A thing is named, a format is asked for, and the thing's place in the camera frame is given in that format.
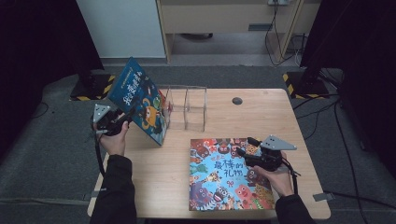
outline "black sleeve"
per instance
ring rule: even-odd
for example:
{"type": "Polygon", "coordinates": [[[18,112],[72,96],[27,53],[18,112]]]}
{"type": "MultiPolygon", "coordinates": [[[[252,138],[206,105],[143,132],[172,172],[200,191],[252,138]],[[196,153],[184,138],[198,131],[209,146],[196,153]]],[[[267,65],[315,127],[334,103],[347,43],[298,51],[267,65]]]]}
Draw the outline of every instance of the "black sleeve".
{"type": "Polygon", "coordinates": [[[276,215],[280,224],[315,223],[297,194],[279,198],[276,202],[276,215]]]}
{"type": "Polygon", "coordinates": [[[136,223],[132,162],[129,159],[118,155],[108,158],[91,223],[136,223]]]}

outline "standing book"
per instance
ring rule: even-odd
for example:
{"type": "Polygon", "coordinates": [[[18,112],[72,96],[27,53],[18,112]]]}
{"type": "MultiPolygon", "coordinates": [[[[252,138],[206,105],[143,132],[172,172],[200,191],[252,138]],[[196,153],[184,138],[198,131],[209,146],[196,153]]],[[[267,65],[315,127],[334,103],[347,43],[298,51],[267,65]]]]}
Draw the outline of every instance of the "standing book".
{"type": "Polygon", "coordinates": [[[169,120],[165,97],[133,57],[108,99],[126,114],[134,111],[132,121],[158,145],[163,144],[169,120]]]}
{"type": "Polygon", "coordinates": [[[275,208],[270,182],[245,165],[238,147],[261,153],[246,138],[191,139],[190,211],[275,208]]]}

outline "table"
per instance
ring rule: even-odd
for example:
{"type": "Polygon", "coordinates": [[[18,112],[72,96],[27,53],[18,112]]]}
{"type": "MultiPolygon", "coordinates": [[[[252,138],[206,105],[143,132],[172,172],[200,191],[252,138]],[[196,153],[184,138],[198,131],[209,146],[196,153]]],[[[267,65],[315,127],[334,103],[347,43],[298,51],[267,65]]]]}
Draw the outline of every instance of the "table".
{"type": "MultiPolygon", "coordinates": [[[[175,34],[245,33],[266,31],[274,6],[266,0],[156,0],[167,61],[170,63],[175,34]]],[[[269,48],[278,62],[292,34],[309,33],[321,0],[293,0],[279,6],[276,29],[268,34],[269,48]]]]}
{"type": "MultiPolygon", "coordinates": [[[[145,218],[211,218],[271,219],[275,210],[256,211],[189,211],[190,139],[260,137],[273,134],[297,146],[288,151],[288,160],[302,176],[298,177],[301,195],[312,218],[331,215],[326,201],[315,202],[313,195],[322,192],[314,165],[307,151],[289,97],[281,89],[208,89],[207,117],[204,132],[168,130],[159,147],[131,123],[126,137],[125,156],[133,162],[135,203],[138,217],[145,218]],[[232,99],[240,97],[241,105],[232,99]]],[[[99,175],[94,190],[102,184],[99,175]]],[[[95,198],[91,199],[91,215],[95,198]]]]}

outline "book cover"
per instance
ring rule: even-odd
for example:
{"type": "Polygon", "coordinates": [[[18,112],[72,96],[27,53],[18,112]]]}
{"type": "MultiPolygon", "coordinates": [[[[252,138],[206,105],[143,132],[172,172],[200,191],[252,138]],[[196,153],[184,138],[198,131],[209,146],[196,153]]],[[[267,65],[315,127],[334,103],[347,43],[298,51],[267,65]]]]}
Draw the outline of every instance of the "book cover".
{"type": "Polygon", "coordinates": [[[161,91],[131,57],[108,99],[124,113],[134,111],[133,122],[162,145],[167,130],[166,100],[161,91]]]}
{"type": "Polygon", "coordinates": [[[191,139],[190,211],[275,208],[270,182],[245,165],[238,147],[261,153],[247,138],[191,139]]]}

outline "black curtain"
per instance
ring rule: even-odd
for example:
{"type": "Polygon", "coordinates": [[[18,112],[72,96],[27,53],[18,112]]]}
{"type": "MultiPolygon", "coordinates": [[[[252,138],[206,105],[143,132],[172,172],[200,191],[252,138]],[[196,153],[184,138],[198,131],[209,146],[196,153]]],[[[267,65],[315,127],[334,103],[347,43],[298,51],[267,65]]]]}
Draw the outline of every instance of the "black curtain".
{"type": "Polygon", "coordinates": [[[322,0],[301,66],[340,68],[344,109],[361,138],[396,177],[396,2],[322,0]]]}
{"type": "Polygon", "coordinates": [[[76,1],[0,0],[0,159],[62,77],[103,69],[76,1]]]}

